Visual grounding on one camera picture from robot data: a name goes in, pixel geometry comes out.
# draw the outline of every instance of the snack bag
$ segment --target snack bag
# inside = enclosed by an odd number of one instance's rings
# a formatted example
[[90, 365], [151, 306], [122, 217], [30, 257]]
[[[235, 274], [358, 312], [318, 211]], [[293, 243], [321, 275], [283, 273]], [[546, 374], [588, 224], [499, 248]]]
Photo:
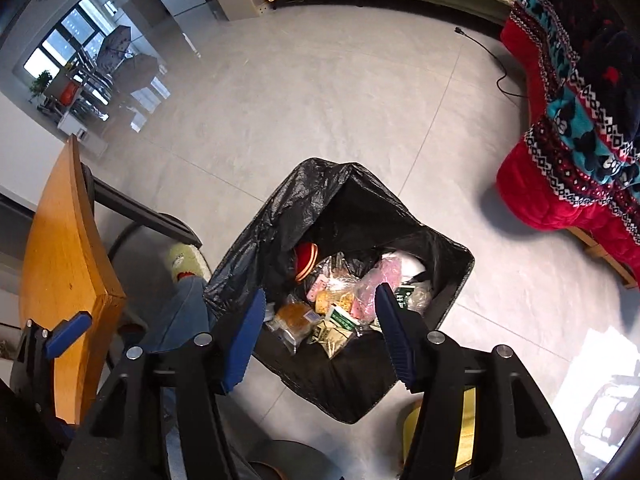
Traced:
[[[316, 312], [325, 316], [329, 312], [332, 304], [336, 304], [345, 311], [350, 312], [351, 305], [355, 298], [354, 288], [358, 283], [358, 279], [349, 273], [342, 253], [337, 253], [328, 260], [330, 263], [328, 268], [329, 276], [326, 279], [323, 290], [316, 293]], [[310, 294], [316, 286], [316, 283], [314, 283], [309, 290]]]
[[358, 322], [339, 306], [332, 306], [329, 314], [315, 328], [310, 343], [319, 343], [329, 359], [333, 359], [349, 342]]
[[300, 343], [321, 320], [322, 318], [308, 304], [297, 301], [281, 306], [275, 317], [266, 325], [276, 333], [291, 354], [295, 354]]

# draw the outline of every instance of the black power cable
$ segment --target black power cable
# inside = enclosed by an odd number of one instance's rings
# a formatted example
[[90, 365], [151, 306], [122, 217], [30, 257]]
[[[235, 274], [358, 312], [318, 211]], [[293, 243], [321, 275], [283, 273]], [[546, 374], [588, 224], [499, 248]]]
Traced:
[[513, 97], [524, 97], [525, 99], [528, 99], [528, 97], [526, 95], [521, 95], [521, 94], [512, 94], [511, 92], [507, 92], [506, 90], [503, 90], [500, 87], [500, 81], [502, 81], [505, 77], [507, 77], [507, 69], [505, 68], [504, 64], [500, 61], [500, 59], [493, 53], [491, 52], [487, 47], [485, 47], [482, 43], [480, 43], [478, 40], [476, 40], [475, 38], [472, 38], [470, 35], [468, 35], [464, 30], [462, 30], [460, 27], [456, 27], [455, 28], [455, 33], [456, 34], [460, 34], [461, 36], [464, 36], [465, 38], [469, 38], [471, 41], [477, 43], [478, 45], [480, 45], [482, 48], [484, 48], [489, 54], [491, 54], [491, 56], [500, 64], [500, 67], [502, 68], [502, 71], [504, 72], [504, 75], [498, 79], [498, 81], [495, 82], [495, 85], [498, 87], [498, 90], [500, 92], [502, 92], [504, 95], [510, 95]]

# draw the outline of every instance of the patterned blanket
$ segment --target patterned blanket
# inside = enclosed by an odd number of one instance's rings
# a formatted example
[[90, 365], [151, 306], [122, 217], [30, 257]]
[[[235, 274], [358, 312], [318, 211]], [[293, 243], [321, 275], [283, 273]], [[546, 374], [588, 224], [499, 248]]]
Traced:
[[640, 278], [640, 48], [607, 0], [516, 0], [502, 42], [531, 126], [497, 175], [539, 229], [577, 226]]

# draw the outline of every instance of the black garbage bag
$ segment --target black garbage bag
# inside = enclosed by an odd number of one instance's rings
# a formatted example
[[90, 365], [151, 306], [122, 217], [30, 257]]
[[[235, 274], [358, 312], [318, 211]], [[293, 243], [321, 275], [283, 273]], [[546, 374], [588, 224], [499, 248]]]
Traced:
[[[318, 245], [318, 261], [343, 252], [358, 277], [385, 250], [419, 258], [434, 289], [423, 317], [430, 330], [442, 323], [474, 265], [467, 248], [418, 222], [360, 164], [310, 158], [278, 186], [210, 279], [204, 298], [221, 334], [232, 333], [227, 324], [238, 322], [258, 288], [276, 306], [284, 302], [296, 287], [293, 249], [301, 241]], [[382, 334], [373, 331], [329, 360], [318, 344], [302, 344], [292, 356], [263, 327], [254, 356], [300, 397], [347, 424], [362, 418], [397, 381]]]

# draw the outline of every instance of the white wall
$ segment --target white wall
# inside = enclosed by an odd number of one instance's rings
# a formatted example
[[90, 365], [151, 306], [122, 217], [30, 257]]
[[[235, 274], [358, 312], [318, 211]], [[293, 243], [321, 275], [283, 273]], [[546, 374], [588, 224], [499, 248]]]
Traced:
[[62, 142], [0, 93], [0, 192], [35, 210]]

